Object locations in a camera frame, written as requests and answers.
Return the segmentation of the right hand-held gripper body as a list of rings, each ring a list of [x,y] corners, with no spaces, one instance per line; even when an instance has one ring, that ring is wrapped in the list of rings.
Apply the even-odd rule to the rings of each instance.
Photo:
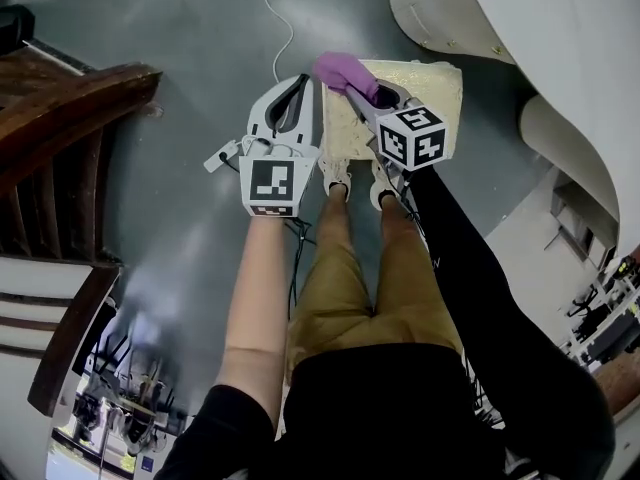
[[[364,124],[372,132],[367,146],[401,170],[413,172],[445,159],[447,122],[417,98],[388,108],[365,101]]]

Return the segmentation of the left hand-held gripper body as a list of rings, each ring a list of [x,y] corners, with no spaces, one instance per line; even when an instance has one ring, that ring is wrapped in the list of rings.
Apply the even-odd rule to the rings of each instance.
[[[241,146],[241,197],[249,215],[297,217],[320,150],[250,135]]]

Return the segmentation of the cream upholstered footstool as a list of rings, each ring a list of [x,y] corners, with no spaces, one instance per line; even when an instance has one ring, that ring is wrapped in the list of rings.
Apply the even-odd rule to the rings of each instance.
[[[453,157],[463,99],[460,69],[448,62],[420,63],[363,59],[361,63],[377,78],[406,89],[447,123],[444,158]],[[322,87],[324,155],[334,160],[370,161],[368,146],[373,133],[356,117],[346,97]]]

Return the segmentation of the purple cloth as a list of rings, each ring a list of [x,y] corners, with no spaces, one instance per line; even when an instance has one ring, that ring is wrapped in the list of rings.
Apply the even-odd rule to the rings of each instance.
[[[377,102],[379,83],[354,55],[324,52],[315,60],[312,70],[322,83],[335,92],[345,95],[347,87],[352,86],[370,103]]]

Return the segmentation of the person's left forearm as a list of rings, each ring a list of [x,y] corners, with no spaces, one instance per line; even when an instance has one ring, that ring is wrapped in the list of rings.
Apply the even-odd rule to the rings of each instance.
[[[223,363],[284,355],[288,298],[284,220],[250,221],[231,299]]]

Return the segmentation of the person's right forearm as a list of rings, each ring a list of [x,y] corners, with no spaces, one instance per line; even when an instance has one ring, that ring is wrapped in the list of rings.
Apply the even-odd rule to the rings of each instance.
[[[478,342],[489,327],[476,304],[491,291],[509,291],[496,257],[432,167],[409,182],[445,304],[463,345]]]

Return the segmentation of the white power strip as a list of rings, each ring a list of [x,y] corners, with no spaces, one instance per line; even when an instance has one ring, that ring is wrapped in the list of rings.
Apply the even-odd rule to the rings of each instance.
[[[230,160],[239,153],[238,143],[231,140],[209,157],[203,166],[208,173],[213,173],[220,167],[230,165]]]

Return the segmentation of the person's left white shoe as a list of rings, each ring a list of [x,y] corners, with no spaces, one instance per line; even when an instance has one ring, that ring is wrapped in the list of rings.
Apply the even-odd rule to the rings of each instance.
[[[318,167],[323,175],[323,185],[326,194],[334,185],[343,185],[346,190],[345,199],[349,198],[351,192],[351,174],[349,173],[348,159],[336,159],[321,156],[318,160]]]

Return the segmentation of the person's leg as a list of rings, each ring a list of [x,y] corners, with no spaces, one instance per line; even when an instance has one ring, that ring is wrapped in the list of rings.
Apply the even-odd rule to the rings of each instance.
[[[347,187],[342,183],[334,183],[329,187],[329,193],[316,226],[316,250],[313,264],[336,248],[341,248],[350,254],[354,253],[350,236],[347,195]]]
[[[391,194],[384,194],[380,206],[384,252],[409,263],[415,263],[418,257],[428,259],[428,251],[419,230],[407,218],[398,199]]]

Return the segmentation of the person's right leg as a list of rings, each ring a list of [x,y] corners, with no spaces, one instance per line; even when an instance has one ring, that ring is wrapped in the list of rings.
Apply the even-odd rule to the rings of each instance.
[[[428,251],[419,230],[407,218],[398,199],[391,194],[384,194],[380,206],[384,252],[409,263],[415,263],[418,257],[428,259]]]

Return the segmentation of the grey step shelf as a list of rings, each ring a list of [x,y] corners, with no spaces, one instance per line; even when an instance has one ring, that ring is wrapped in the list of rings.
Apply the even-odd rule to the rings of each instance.
[[[573,181],[553,189],[550,212],[559,224],[559,235],[578,259],[604,269],[617,247],[614,218]]]

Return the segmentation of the white brown striped bed base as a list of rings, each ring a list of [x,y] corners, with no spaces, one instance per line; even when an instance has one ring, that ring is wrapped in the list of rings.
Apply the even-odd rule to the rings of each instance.
[[[91,272],[87,265],[0,257],[0,354],[41,358]]]

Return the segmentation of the black bin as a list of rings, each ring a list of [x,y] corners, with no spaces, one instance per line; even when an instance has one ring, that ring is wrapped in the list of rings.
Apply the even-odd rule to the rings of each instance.
[[[35,16],[22,5],[0,7],[0,56],[25,46],[33,38]]]

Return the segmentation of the person's black shirt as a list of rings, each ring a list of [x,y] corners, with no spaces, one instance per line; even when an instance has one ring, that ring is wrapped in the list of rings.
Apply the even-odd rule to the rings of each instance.
[[[155,480],[507,480],[509,455],[559,480],[600,480],[615,430],[587,372],[558,352],[530,368],[482,353],[475,366],[501,430],[475,415],[455,351],[360,347],[294,369],[282,437],[253,397],[213,387]]]

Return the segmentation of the brown wooden slatted frame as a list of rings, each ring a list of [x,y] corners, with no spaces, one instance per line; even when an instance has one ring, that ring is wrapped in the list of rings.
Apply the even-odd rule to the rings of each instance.
[[[92,268],[54,332],[27,394],[52,417],[81,353],[105,327],[120,262],[103,245],[104,199],[118,125],[157,112],[160,70],[94,70],[25,46],[0,56],[0,257]]]

